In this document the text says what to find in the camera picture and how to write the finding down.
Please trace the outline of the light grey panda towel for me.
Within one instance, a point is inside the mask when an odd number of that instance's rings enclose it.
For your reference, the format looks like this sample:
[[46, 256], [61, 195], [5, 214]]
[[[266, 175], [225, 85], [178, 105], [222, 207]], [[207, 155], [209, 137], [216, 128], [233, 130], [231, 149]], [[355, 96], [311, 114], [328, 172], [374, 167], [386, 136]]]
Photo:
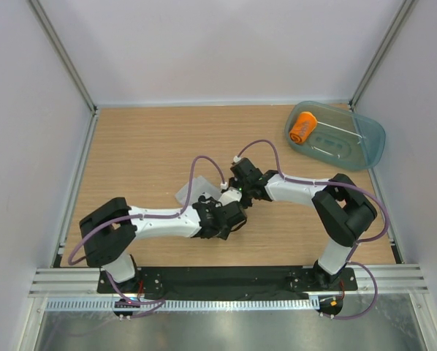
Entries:
[[187, 200], [189, 183], [186, 183], [176, 194], [175, 199], [181, 205], [191, 205], [198, 201], [201, 195], [204, 195], [206, 198], [212, 197], [215, 200], [218, 200], [221, 196], [220, 189], [209, 182], [208, 179], [203, 176], [198, 176], [193, 178], [191, 185], [191, 194], [189, 200]]

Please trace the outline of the orange yellow grey giraffe towel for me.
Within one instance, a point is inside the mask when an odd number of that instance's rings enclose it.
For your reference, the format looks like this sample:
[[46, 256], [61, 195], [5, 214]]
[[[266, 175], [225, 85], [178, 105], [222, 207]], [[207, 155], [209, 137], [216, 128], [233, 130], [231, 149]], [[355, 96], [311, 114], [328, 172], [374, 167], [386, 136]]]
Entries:
[[317, 127], [318, 121], [313, 113], [303, 111], [289, 131], [289, 137], [294, 143], [301, 145]]

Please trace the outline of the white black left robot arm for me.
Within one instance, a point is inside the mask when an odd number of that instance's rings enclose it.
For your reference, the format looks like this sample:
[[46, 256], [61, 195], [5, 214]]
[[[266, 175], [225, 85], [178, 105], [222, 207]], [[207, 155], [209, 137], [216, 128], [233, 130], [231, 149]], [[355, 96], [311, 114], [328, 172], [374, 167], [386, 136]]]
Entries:
[[123, 197], [115, 197], [80, 220], [84, 240], [84, 260], [91, 268], [103, 268], [116, 287], [125, 293], [140, 282], [135, 261], [127, 252], [135, 240], [178, 236], [184, 238], [219, 238], [247, 222], [238, 200], [215, 200], [201, 195], [185, 210], [153, 210], [129, 206]]

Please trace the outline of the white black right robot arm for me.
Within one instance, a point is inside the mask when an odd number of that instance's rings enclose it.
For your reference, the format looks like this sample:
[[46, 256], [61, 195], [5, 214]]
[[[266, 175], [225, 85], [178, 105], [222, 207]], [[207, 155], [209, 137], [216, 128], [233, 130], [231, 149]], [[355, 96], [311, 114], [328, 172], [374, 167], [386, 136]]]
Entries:
[[357, 240], [371, 226], [377, 211], [367, 197], [354, 188], [342, 173], [331, 179], [286, 179], [277, 170], [263, 173], [247, 158], [235, 157], [229, 185], [242, 193], [244, 208], [253, 200], [284, 201], [314, 208], [329, 235], [329, 241], [314, 263], [312, 279], [329, 290], [341, 279], [341, 272]]

